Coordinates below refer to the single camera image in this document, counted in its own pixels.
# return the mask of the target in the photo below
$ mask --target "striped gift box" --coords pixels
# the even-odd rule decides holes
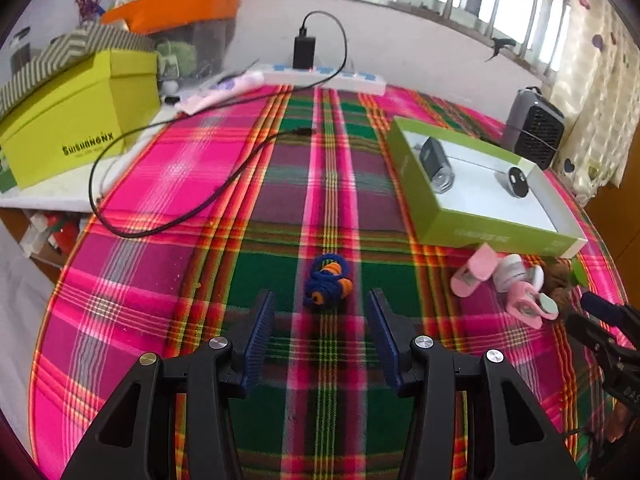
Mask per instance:
[[[53,41],[0,89],[0,120],[61,72],[96,52],[113,48],[153,52],[154,42],[141,34],[98,23],[76,28]]]

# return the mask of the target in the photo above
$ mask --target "toothpaste tube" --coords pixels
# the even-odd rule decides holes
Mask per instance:
[[[176,103],[175,107],[186,113],[193,115],[210,106],[244,94],[264,85],[264,74],[260,71],[247,72],[239,77],[229,79],[213,88],[198,91],[185,101]]]

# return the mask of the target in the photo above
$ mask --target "blue rope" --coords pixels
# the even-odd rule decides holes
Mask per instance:
[[[338,263],[342,269],[342,273],[334,276],[328,270],[322,270],[322,264],[326,260]],[[349,264],[343,257],[338,254],[323,254],[318,256],[311,263],[311,271],[309,272],[308,280],[305,283],[305,300],[306,306],[315,305],[312,298],[314,292],[322,294],[325,305],[336,304],[342,298],[342,285],[340,280],[346,278],[349,275]]]

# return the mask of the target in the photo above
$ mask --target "open box lid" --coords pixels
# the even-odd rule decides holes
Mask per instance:
[[[433,192],[418,157],[416,147],[428,137],[442,143],[456,174],[443,194]],[[587,242],[574,214],[531,161],[466,134],[405,118],[394,119],[387,141],[422,243],[461,247],[488,242],[497,251],[571,257]],[[537,208],[535,214],[528,212],[527,200],[508,191],[506,172],[513,166],[527,177],[528,205]]]

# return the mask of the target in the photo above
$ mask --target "green box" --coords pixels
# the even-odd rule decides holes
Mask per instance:
[[[0,121],[0,145],[20,188],[93,162],[108,142],[158,113],[156,54],[104,50],[59,74]],[[136,141],[117,142],[107,156]]]
[[[6,193],[16,186],[14,174],[9,168],[6,156],[0,148],[0,193]]]
[[[443,142],[456,174],[452,188],[443,194],[431,189],[415,149],[427,137]],[[487,242],[498,252],[563,258],[575,256],[587,243],[562,197],[526,158],[405,118],[394,119],[386,141],[420,243],[465,247]],[[507,191],[511,166],[527,177],[529,194],[523,199]]]

